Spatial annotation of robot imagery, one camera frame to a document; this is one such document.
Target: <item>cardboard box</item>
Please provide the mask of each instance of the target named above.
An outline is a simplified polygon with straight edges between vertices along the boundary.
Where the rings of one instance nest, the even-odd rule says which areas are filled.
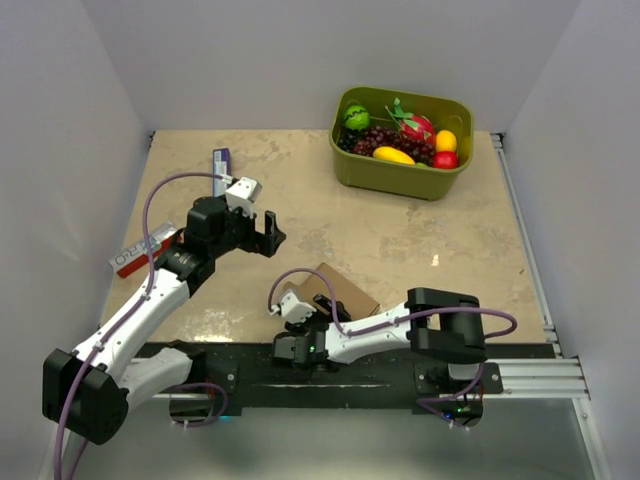
[[[316,270],[329,279],[336,291],[336,300],[340,300],[344,304],[347,312],[351,314],[352,320],[360,320],[378,312],[380,304],[375,299],[328,264],[321,263]],[[300,285],[287,282],[283,286],[283,291],[289,288],[295,289],[304,301],[324,311],[313,302],[313,297],[321,293],[329,298],[329,289],[317,275],[309,275]]]

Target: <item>small box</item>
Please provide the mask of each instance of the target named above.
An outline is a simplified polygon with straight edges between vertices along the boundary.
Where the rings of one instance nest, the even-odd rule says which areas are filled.
[[[216,175],[231,175],[231,152],[228,148],[218,148],[213,151],[213,173]],[[213,179],[213,196],[220,197],[227,191],[227,184],[219,178]]]
[[[169,247],[171,239],[176,232],[177,229],[171,222],[165,222],[149,234],[154,257],[157,257]],[[144,240],[125,248],[118,255],[112,257],[109,263],[118,276],[127,278],[140,267],[149,263]]]
[[[380,304],[375,299],[367,295],[357,285],[349,281],[328,264],[321,263],[318,265],[316,270],[326,276],[331,282],[331,285],[333,285],[336,292],[336,300],[339,300],[344,304],[344,307],[351,315],[352,320],[360,320],[361,318],[370,317],[380,309]],[[300,285],[287,282],[282,288],[282,291],[293,288],[298,292],[302,300],[310,303],[321,311],[324,310],[313,301],[313,297],[321,293],[327,298],[330,298],[329,289],[317,275],[309,275]]]

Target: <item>red apple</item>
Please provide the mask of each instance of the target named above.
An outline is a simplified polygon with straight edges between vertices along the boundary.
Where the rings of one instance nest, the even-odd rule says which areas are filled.
[[[436,156],[433,157],[433,166],[446,170],[458,168],[458,156],[455,152],[438,152]]]

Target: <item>cable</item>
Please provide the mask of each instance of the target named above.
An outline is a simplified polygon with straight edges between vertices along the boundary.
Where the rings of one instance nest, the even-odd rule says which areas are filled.
[[[464,387],[458,393],[454,393],[453,395],[449,395],[449,396],[446,396],[446,397],[419,398],[418,400],[416,400],[416,403],[420,407],[424,408],[425,410],[429,410],[429,412],[433,413],[437,417],[440,417],[445,422],[449,423],[451,426],[468,429],[469,427],[466,427],[465,425],[462,425],[460,422],[456,422],[455,420],[453,420],[451,418],[447,418],[441,411],[436,410],[434,407],[432,407],[431,404],[433,404],[433,403],[454,402],[454,401],[458,400],[458,398],[462,397],[463,395],[466,395],[467,393],[469,393],[471,390],[473,390],[475,388],[475,386],[478,384],[478,382],[482,378],[483,372],[484,372],[484,364],[481,363],[480,366],[478,367],[478,371],[476,372],[476,376],[473,377],[473,380],[471,380],[471,382],[469,382],[469,385]]]
[[[227,396],[227,392],[224,390],[224,388],[222,388],[219,385],[216,385],[215,383],[209,383],[209,382],[188,383],[186,385],[177,385],[176,388],[179,388],[180,390],[192,390],[194,388],[210,388],[222,395],[222,407],[220,407],[220,410],[218,410],[218,413],[216,413],[215,415],[211,415],[210,417],[205,418],[201,422],[188,422],[188,421],[176,420],[176,423],[179,423],[180,425],[186,425],[187,428],[206,427],[207,425],[211,425],[213,422],[215,422],[220,418],[220,416],[224,413],[224,411],[227,409],[227,406],[229,405],[229,397]]]
[[[187,172],[187,173],[178,173],[175,175],[171,175],[160,183],[158,183],[149,195],[147,195],[147,199],[144,202],[144,206],[142,208],[142,237],[144,240],[145,248],[147,249],[147,259],[149,262],[149,281],[146,282],[147,286],[145,288],[144,294],[131,306],[129,310],[127,310],[122,317],[109,329],[105,332],[105,334],[100,338],[99,344],[104,344],[113,336],[114,333],[118,331],[118,329],[129,320],[135,312],[138,311],[140,306],[146,300],[146,297],[153,290],[153,284],[155,281],[155,268],[154,268],[154,258],[153,258],[153,247],[151,246],[151,239],[149,237],[149,225],[148,225],[148,217],[149,217],[149,207],[151,205],[151,200],[155,194],[169,182],[176,180],[178,178],[187,178],[187,177],[206,177],[206,178],[222,178],[220,175],[214,173],[206,173],[206,172]],[[100,352],[99,344],[94,346],[91,350],[91,353],[87,356],[85,361],[80,366],[78,373],[76,374],[73,382],[71,383],[71,388],[69,388],[69,392],[67,393],[67,397],[65,398],[64,404],[62,406],[62,412],[60,413],[60,419],[58,420],[58,430],[56,432],[56,443],[53,453],[53,475],[55,480],[62,480],[62,447],[64,443],[64,430],[67,424],[67,419],[69,418],[69,411],[71,410],[71,404],[73,402],[73,398],[78,391],[78,387],[80,386],[80,382],[84,378],[91,362],[95,359],[96,355]],[[80,455],[84,452],[84,448],[80,449],[78,458],[76,459],[76,463],[74,464],[77,467],[77,462],[80,460]]]
[[[331,285],[331,282],[329,281],[329,279],[323,275],[321,272],[314,270],[313,268],[305,268],[305,267],[299,267],[299,268],[293,268],[289,271],[284,272],[282,275],[280,275],[275,282],[273,282],[273,285],[271,286],[271,289],[269,290],[269,295],[267,297],[267,309],[269,311],[271,311],[272,309],[272,304],[273,304],[273,295],[275,294],[276,288],[278,287],[278,285],[280,284],[280,282],[282,282],[282,280],[284,280],[286,277],[288,277],[289,275],[292,275],[294,273],[310,273],[312,275],[316,275],[318,278],[320,278],[323,283],[327,286],[327,289],[329,290],[329,296],[331,297],[331,318],[333,319],[333,323],[336,326],[336,329],[343,335],[346,335],[348,337],[356,337],[358,335],[366,335],[367,333],[372,333],[375,332],[377,330],[383,329],[383,328],[387,328],[389,326],[389,322],[387,321],[383,321],[381,323],[379,323],[378,325],[373,325],[371,327],[365,327],[365,328],[361,328],[360,330],[347,330],[344,328],[344,326],[340,323],[340,320],[338,318],[338,310],[336,307],[336,302],[337,302],[337,298],[336,298],[336,291],[333,288],[333,285]],[[511,325],[506,328],[505,330],[500,330],[498,332],[493,332],[493,333],[488,333],[485,335],[485,339],[486,338],[495,338],[495,337],[501,337],[503,335],[508,335],[509,333],[513,332],[516,328],[518,328],[518,321],[515,319],[515,317],[509,313],[506,312],[501,312],[500,310],[494,310],[491,308],[482,308],[482,307],[442,307],[442,308],[432,308],[429,310],[424,310],[422,312],[415,312],[415,313],[411,313],[409,315],[405,315],[404,317],[398,317],[394,320],[394,324],[398,325],[400,323],[404,323],[404,322],[408,322],[409,320],[413,320],[415,318],[422,318],[422,317],[430,317],[432,315],[442,315],[442,314],[447,314],[447,313],[480,313],[480,314],[484,314],[484,315],[491,315],[494,317],[500,317],[500,318],[504,318],[505,320],[508,320]]]

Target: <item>red and white package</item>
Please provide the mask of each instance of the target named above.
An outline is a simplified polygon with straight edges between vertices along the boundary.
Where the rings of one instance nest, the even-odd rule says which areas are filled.
[[[169,247],[171,238],[177,230],[171,222],[165,222],[149,234],[154,257],[157,257]],[[125,248],[109,260],[113,271],[122,278],[128,277],[148,262],[149,259],[147,258],[147,249],[144,246],[144,240],[140,240],[131,247]]]

